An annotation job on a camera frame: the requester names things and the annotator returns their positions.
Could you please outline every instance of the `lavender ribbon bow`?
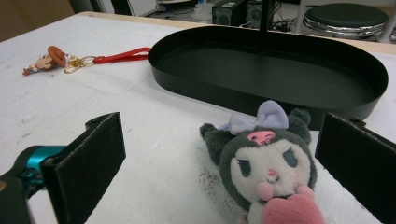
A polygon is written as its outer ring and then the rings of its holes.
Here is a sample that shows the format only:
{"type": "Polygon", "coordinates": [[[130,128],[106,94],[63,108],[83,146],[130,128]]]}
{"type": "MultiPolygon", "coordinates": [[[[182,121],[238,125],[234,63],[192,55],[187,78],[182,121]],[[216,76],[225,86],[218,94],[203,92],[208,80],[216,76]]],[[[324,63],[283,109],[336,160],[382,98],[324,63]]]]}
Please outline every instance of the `lavender ribbon bow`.
{"type": "Polygon", "coordinates": [[[234,114],[231,116],[229,130],[231,134],[253,131],[256,126],[264,128],[288,129],[289,120],[283,108],[275,101],[266,101],[260,105],[257,119],[250,122],[247,118],[234,114]]]}

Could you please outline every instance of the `plush toy ear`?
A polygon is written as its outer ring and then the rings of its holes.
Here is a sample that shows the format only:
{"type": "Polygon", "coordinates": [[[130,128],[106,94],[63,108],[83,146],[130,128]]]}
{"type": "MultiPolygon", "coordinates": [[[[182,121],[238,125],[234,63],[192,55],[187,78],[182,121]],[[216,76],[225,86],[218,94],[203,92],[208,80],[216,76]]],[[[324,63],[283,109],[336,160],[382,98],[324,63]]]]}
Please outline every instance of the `plush toy ear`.
{"type": "Polygon", "coordinates": [[[200,128],[201,136],[206,141],[206,146],[209,151],[210,159],[219,165],[221,152],[224,146],[234,138],[227,130],[218,130],[213,124],[206,123],[200,128]]]}
{"type": "Polygon", "coordinates": [[[295,108],[288,115],[289,128],[288,131],[299,135],[308,145],[311,143],[311,133],[308,125],[311,122],[311,116],[308,111],[295,108]]]}

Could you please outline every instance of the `plush toy nose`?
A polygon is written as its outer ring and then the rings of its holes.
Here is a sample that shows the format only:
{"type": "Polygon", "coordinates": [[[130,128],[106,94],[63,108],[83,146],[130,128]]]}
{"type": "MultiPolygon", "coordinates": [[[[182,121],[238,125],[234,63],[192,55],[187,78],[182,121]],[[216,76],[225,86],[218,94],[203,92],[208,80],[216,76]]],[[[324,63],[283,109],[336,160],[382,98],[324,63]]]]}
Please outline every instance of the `plush toy nose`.
{"type": "Polygon", "coordinates": [[[275,133],[271,131],[254,132],[247,136],[250,141],[255,141],[260,146],[269,144],[274,137],[275,133]]]}
{"type": "Polygon", "coordinates": [[[268,170],[268,175],[269,176],[274,176],[275,174],[276,174],[275,170],[273,170],[273,169],[269,169],[268,170]]]}

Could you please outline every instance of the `oval black tray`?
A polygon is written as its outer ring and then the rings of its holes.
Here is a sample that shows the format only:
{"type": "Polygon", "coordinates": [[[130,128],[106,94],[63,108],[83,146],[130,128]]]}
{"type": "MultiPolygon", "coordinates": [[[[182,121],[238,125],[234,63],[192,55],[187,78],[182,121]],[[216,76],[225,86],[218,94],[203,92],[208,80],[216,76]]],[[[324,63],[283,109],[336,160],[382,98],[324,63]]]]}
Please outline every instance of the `oval black tray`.
{"type": "Polygon", "coordinates": [[[275,100],[307,109],[319,130],[324,112],[365,119],[388,86],[384,65],[338,41],[207,26],[166,36],[149,54],[166,90],[256,116],[275,100]]]}

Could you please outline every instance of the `stool leg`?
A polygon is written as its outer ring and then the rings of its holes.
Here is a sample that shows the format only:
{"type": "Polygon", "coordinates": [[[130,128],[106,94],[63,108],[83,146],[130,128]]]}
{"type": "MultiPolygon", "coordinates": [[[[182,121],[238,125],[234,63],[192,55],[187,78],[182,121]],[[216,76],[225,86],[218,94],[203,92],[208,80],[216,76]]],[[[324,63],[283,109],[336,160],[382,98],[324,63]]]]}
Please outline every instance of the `stool leg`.
{"type": "Polygon", "coordinates": [[[390,43],[389,37],[393,29],[395,28],[395,25],[396,25],[396,4],[393,9],[392,15],[390,15],[388,22],[384,27],[384,30],[382,30],[382,32],[375,37],[375,40],[381,43],[390,43]]]}
{"type": "Polygon", "coordinates": [[[303,25],[304,14],[305,14],[305,0],[301,0],[298,8],[296,26],[294,27],[295,34],[299,34],[301,32],[301,26],[303,25]]]}

